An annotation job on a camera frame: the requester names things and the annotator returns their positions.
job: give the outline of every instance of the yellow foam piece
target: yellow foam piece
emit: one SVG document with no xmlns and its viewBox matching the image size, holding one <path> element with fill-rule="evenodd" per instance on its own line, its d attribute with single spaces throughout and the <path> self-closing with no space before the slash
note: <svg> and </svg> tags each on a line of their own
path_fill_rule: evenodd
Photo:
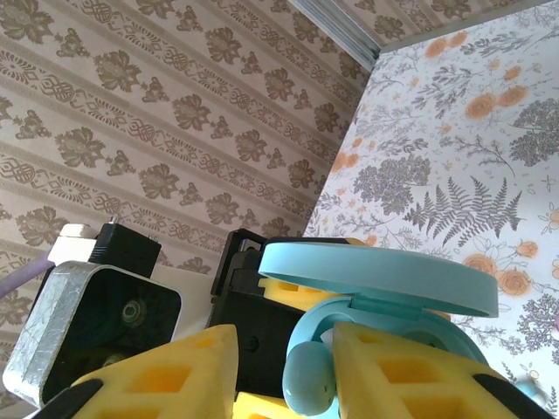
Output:
<svg viewBox="0 0 559 419">
<path fill-rule="evenodd" d="M 239 393 L 233 407 L 233 419 L 303 419 L 283 399 Z"/>
<path fill-rule="evenodd" d="M 75 419 L 230 419 L 237 332 L 214 326 L 85 375 L 103 387 Z"/>
<path fill-rule="evenodd" d="M 348 244 L 354 246 L 366 246 L 364 242 L 357 238 L 346 238 Z M 341 294 L 324 292 L 306 286 L 298 286 L 279 281 L 278 279 L 262 278 L 259 286 L 263 287 L 264 298 L 276 301 L 286 306 L 298 308 L 304 312 L 326 299 L 340 297 Z"/>
<path fill-rule="evenodd" d="M 514 419 L 474 374 L 486 365 L 353 323 L 334 327 L 342 419 Z"/>
</svg>

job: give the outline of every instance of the white floral wallpaper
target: white floral wallpaper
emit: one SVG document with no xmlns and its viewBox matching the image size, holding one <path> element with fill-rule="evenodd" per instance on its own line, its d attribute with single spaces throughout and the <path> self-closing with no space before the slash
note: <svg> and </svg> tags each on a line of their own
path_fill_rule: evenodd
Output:
<svg viewBox="0 0 559 419">
<path fill-rule="evenodd" d="M 557 51 L 554 1 L 381 54 L 306 230 L 493 275 L 500 317 L 452 321 L 555 416 Z"/>
</svg>

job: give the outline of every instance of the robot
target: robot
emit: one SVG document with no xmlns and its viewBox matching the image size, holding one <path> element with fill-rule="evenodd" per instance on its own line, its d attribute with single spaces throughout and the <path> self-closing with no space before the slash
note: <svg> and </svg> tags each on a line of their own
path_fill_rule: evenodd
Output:
<svg viewBox="0 0 559 419">
<path fill-rule="evenodd" d="M 31 367 L 29 348 L 18 350 L 25 342 L 17 343 L 4 373 L 4 382 L 12 378 L 12 388 L 38 400 L 42 409 L 34 417 L 551 417 L 494 372 L 447 318 L 446 313 L 497 314 L 497 285 L 482 272 L 351 239 L 266 240 L 246 230 L 230 234 L 210 286 L 202 276 L 186 282 L 175 276 L 165 284 L 157 269 L 151 271 L 151 278 L 142 278 L 118 266 L 75 261 L 52 271 L 63 276 L 46 282 L 28 322 L 34 326 L 48 307 L 57 306 L 53 300 L 73 309 L 64 312 L 62 323 L 48 313 L 52 320 L 29 332 L 46 336 L 51 329 L 64 330 L 66 338 L 46 342 L 52 354 L 38 348 L 45 368 L 37 389 L 30 391 L 35 383 L 29 381 L 18 387 Z M 170 272 L 164 276 L 170 278 Z M 109 356 L 82 376 L 65 377 L 73 384 L 62 391 L 46 386 L 56 375 L 52 365 L 77 356 L 81 339 L 67 337 L 76 330 L 83 335 L 82 328 L 92 326 L 87 314 L 102 308 L 90 306 L 97 299 L 88 299 L 88 293 L 121 284 L 126 298 L 107 314 L 111 328 L 93 325 L 103 336 L 110 334 L 110 341 L 92 343 L 86 355 L 80 348 L 79 364 L 86 365 L 91 351 L 105 360 L 103 351 L 117 347 L 115 342 L 121 357 L 109 362 Z M 63 299 L 68 286 L 79 291 L 75 301 Z M 200 306 L 202 294 L 211 299 L 210 308 Z M 168 303 L 156 305 L 147 295 Z M 144 300 L 154 307 L 148 313 Z M 136 302 L 134 313 L 130 301 Z M 115 309 L 119 302 L 122 310 Z M 119 326 L 124 320 L 127 328 Z M 154 329 L 145 326 L 160 322 L 167 332 L 154 340 Z M 130 342 L 135 351 L 125 354 L 122 348 L 129 349 Z M 18 370 L 22 361 L 25 370 Z"/>
</svg>

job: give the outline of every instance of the hinge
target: hinge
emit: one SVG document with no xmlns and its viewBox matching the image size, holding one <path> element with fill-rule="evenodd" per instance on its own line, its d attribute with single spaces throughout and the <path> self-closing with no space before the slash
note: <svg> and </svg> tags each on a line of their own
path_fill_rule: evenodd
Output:
<svg viewBox="0 0 559 419">
<path fill-rule="evenodd" d="M 408 306 L 387 299 L 372 299 L 362 295 L 354 296 L 349 307 L 354 310 L 407 320 L 418 320 L 423 312 L 423 307 L 420 306 Z"/>
</svg>

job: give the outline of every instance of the floral wallpaper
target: floral wallpaper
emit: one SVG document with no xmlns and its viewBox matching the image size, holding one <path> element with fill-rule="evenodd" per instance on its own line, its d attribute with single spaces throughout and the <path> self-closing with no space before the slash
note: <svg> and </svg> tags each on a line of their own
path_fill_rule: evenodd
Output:
<svg viewBox="0 0 559 419">
<path fill-rule="evenodd" d="M 335 0 L 375 41 L 386 46 L 526 0 Z"/>
<path fill-rule="evenodd" d="M 287 1 L 0 0 L 0 278 L 111 216 L 208 274 L 231 230 L 301 234 L 368 77 Z"/>
<path fill-rule="evenodd" d="M 493 275 L 500 317 L 452 321 L 554 416 L 557 50 L 555 0 L 381 54 L 306 229 Z"/>
</svg>

